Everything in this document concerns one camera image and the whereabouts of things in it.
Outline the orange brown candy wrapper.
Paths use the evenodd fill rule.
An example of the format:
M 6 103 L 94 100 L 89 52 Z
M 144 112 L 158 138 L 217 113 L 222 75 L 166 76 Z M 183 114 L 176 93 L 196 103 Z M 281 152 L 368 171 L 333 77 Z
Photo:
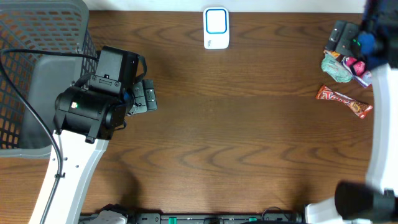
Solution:
M 372 105 L 369 105 L 367 103 L 362 103 L 346 95 L 338 93 L 328 88 L 326 85 L 322 85 L 320 87 L 315 98 L 317 100 L 338 101 L 347 106 L 357 117 L 361 119 L 364 119 L 367 116 L 367 114 L 373 109 Z

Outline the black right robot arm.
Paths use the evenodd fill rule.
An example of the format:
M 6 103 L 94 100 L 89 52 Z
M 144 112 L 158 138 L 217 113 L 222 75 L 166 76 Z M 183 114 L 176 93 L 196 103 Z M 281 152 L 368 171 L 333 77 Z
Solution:
M 372 75 L 374 131 L 365 183 L 341 181 L 305 207 L 303 223 L 397 221 L 397 1 L 367 1 L 362 23 L 337 21 L 325 47 L 363 61 Z

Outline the orange tissue pack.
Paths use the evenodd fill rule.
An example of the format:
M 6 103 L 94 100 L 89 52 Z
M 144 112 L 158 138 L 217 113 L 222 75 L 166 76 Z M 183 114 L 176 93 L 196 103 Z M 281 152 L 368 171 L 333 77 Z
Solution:
M 323 53 L 332 56 L 336 60 L 341 56 L 341 54 L 330 50 L 324 50 Z

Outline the purple red snack bag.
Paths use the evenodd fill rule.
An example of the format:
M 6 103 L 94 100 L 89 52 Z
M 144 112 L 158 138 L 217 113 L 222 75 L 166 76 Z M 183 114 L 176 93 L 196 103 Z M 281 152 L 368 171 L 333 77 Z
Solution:
M 342 66 L 345 67 L 354 77 L 354 79 L 364 88 L 371 86 L 372 74 L 366 69 L 366 64 L 353 57 L 343 57 L 341 61 Z

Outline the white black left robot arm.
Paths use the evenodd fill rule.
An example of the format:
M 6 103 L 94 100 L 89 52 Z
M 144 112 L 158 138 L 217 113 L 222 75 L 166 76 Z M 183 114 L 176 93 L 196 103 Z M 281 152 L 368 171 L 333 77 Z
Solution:
M 126 117 L 157 109 L 154 84 L 137 74 L 144 56 L 105 46 L 95 73 L 55 100 L 47 172 L 30 223 L 77 223 L 93 173 Z

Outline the green flushable wipes pack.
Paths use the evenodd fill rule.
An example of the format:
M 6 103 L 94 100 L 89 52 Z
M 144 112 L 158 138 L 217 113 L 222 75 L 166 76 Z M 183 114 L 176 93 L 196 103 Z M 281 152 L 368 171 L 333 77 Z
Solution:
M 325 54 L 321 62 L 321 69 L 337 83 L 348 83 L 353 79 L 353 75 L 329 54 Z

